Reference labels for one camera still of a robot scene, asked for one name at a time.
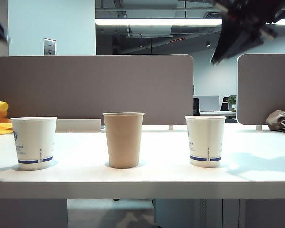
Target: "light switch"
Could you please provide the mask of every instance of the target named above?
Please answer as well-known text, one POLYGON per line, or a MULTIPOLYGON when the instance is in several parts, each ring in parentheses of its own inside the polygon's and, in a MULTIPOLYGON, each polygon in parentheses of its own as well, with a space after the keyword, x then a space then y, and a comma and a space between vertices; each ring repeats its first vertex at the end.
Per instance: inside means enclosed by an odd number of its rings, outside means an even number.
POLYGON ((45 56, 56 55, 56 41, 53 39, 43 39, 43 48, 45 56))

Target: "paper cup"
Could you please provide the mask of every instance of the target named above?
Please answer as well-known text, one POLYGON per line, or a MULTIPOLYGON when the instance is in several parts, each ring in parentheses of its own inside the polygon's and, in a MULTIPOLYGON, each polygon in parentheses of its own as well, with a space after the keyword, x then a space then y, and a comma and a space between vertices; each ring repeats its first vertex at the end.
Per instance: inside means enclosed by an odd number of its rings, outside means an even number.
POLYGON ((103 113, 110 166, 138 165, 144 113, 103 113))
POLYGON ((222 156, 224 116, 186 116, 190 162, 218 167, 222 156))
POLYGON ((57 117, 12 118, 18 167, 38 170, 51 165, 57 117))

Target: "white desk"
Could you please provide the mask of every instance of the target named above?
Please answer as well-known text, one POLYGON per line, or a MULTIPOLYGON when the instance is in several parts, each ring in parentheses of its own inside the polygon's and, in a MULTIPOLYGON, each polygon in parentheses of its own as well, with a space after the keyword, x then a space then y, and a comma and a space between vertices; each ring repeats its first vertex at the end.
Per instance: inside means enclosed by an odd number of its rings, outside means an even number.
POLYGON ((57 134, 54 165, 20 171, 13 135, 0 135, 0 200, 53 199, 62 208, 67 199, 285 198, 284 133, 226 124, 214 169, 191 165, 187 144, 186 130, 143 132, 140 165, 114 169, 105 133, 57 134))
POLYGON ((201 111, 200 115, 236 116, 237 112, 233 112, 233 111, 201 111))

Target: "blue stripe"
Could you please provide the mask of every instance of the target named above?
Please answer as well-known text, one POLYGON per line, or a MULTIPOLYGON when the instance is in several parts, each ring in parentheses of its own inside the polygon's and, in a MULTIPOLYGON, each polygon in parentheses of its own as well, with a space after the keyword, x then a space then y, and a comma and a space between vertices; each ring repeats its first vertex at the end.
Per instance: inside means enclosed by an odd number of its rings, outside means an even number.
POLYGON ((216 161, 219 161, 221 159, 221 157, 218 157, 218 158, 210 158, 210 161, 212 162, 216 162, 216 161))
POLYGON ((198 161, 207 161, 207 158, 198 158, 198 157, 193 157, 192 155, 190 155, 190 158, 198 161))
MULTIPOLYGON (((191 159, 194 159, 194 160, 197 160, 197 161, 204 161, 204 162, 206 162, 207 161, 207 158, 199 158, 199 157, 194 157, 194 156, 192 156, 192 155, 190 155, 190 158, 191 159)), ((218 158, 210 158, 210 162, 216 162, 216 161, 219 161, 219 160, 221 160, 221 157, 218 157, 218 158)))
POLYGON ((34 163, 38 163, 39 160, 30 160, 30 161, 18 160, 18 162, 21 164, 34 164, 34 163))
POLYGON ((42 161, 43 161, 43 162, 47 162, 47 161, 52 160, 52 159, 53 159, 53 156, 52 156, 52 157, 49 157, 49 158, 45 158, 45 159, 43 159, 42 161))

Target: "gray partition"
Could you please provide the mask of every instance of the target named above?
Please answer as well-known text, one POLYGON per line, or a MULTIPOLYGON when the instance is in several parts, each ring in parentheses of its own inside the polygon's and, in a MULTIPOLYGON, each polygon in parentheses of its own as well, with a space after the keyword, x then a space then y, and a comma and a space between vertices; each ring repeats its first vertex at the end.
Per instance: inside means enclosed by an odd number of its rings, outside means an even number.
POLYGON ((270 113, 285 111, 285 54, 244 54, 237 67, 241 124, 264 125, 270 113))
POLYGON ((102 118, 145 112, 146 125, 185 124, 193 110, 190 55, 0 57, 9 117, 102 118))

